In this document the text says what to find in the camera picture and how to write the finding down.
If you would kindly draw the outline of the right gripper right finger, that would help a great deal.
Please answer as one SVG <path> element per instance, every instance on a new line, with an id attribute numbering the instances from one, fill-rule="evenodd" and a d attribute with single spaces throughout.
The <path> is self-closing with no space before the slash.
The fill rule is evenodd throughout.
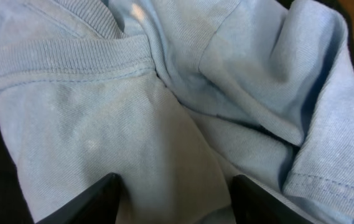
<path id="1" fill-rule="evenodd" d="M 245 175 L 232 179 L 231 207 L 237 224 L 311 224 Z"/>

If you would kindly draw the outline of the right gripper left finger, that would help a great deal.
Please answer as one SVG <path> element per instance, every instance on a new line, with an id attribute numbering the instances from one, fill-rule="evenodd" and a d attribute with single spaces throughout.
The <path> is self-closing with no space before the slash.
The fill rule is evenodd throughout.
<path id="1" fill-rule="evenodd" d="M 109 173 L 39 224 L 115 224 L 120 195 L 121 177 Z"/>

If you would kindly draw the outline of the light blue t-shirt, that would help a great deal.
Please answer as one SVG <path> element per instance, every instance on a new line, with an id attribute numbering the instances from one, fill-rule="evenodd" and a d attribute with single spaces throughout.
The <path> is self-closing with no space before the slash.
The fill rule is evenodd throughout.
<path id="1" fill-rule="evenodd" d="M 109 173 L 117 223 L 235 223 L 245 175 L 354 223 L 354 56 L 328 1 L 0 1 L 0 135 L 33 221 Z"/>

